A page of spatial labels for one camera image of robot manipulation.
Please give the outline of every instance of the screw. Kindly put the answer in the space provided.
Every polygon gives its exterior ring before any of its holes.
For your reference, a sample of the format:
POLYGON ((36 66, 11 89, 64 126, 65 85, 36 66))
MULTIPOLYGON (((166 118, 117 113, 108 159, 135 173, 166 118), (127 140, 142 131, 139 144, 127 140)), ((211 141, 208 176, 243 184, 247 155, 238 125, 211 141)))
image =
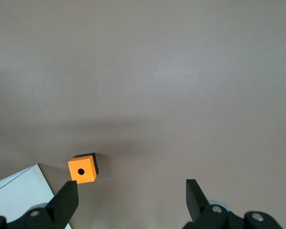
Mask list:
POLYGON ((212 210, 213 210, 213 212, 216 212, 216 213, 222 213, 223 212, 219 206, 213 206, 212 210))
POLYGON ((30 216, 31 216, 31 217, 34 217, 34 216, 37 216, 37 215, 39 215, 39 211, 32 211, 32 212, 30 213, 30 216))
POLYGON ((258 214, 256 212, 252 214, 252 218, 260 222, 264 221, 264 218, 261 216, 261 214, 258 214))

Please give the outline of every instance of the orange box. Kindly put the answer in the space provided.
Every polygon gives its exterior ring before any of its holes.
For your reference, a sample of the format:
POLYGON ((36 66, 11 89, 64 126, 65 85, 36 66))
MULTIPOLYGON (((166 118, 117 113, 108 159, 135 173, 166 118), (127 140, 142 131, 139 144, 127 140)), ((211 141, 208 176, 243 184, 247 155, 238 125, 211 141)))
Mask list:
POLYGON ((95 153, 76 155, 68 165, 71 178, 77 184, 93 182, 99 173, 95 153))

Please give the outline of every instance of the orange face of cube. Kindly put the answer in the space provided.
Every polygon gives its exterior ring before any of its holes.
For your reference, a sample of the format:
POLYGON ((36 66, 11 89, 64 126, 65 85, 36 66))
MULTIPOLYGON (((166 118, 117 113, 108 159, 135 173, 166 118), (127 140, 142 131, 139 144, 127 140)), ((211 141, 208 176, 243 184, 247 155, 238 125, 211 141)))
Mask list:
POLYGON ((82 156, 69 161, 69 170, 72 180, 77 184, 95 181, 97 174, 92 156, 82 156))

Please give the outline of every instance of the bolt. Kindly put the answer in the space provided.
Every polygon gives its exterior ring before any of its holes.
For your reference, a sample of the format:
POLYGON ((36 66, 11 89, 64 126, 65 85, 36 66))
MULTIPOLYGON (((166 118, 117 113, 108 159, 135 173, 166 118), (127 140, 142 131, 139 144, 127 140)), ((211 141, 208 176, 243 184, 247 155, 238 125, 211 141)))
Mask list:
POLYGON ((223 212, 219 206, 213 206, 212 210, 213 210, 213 212, 216 212, 216 213, 222 213, 223 212))
POLYGON ((37 215, 39 215, 39 211, 32 211, 32 212, 30 213, 30 216, 31 216, 31 217, 34 217, 34 216, 37 216, 37 215))
POLYGON ((252 218, 260 222, 264 221, 264 218, 261 216, 261 214, 258 214, 256 212, 252 214, 252 218))

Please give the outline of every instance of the black hole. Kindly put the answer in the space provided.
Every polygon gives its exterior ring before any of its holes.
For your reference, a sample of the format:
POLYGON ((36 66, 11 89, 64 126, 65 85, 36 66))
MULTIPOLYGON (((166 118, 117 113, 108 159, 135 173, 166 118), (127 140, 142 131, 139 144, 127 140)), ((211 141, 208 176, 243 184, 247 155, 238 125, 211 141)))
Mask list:
POLYGON ((78 170, 78 173, 79 173, 79 175, 84 175, 85 170, 83 170, 82 168, 80 168, 80 169, 78 170))

